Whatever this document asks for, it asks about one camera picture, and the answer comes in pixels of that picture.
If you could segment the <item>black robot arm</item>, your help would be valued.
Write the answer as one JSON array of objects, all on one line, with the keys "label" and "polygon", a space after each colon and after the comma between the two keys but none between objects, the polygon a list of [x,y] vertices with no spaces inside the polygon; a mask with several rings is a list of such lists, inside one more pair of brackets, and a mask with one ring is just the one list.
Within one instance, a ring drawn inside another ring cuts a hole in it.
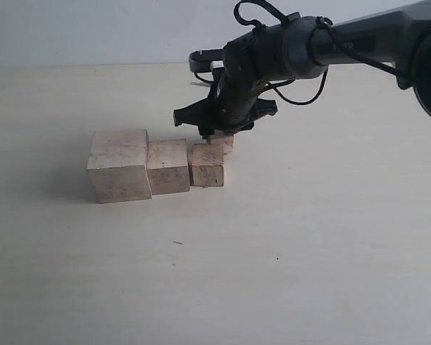
[{"label": "black robot arm", "polygon": [[364,64],[412,89],[431,117],[431,1],[418,1],[340,24],[327,17],[284,14],[268,1],[259,6],[277,19],[236,21],[249,32],[217,50],[189,56],[194,75],[210,73],[209,94],[175,110],[176,126],[193,125],[203,138],[251,130],[259,119],[277,112],[262,94],[298,80],[325,81],[331,65]]}]

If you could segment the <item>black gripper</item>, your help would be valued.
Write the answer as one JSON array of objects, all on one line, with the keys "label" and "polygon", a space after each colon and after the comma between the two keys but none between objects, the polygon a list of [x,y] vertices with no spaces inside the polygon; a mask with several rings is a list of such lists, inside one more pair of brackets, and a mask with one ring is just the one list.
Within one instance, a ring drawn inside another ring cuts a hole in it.
[{"label": "black gripper", "polygon": [[173,111],[176,127],[197,126],[200,134],[248,131],[254,122],[277,113],[277,102],[259,96],[274,81],[288,81],[282,46],[285,29],[253,29],[226,44],[223,67],[213,71],[207,98]]}]

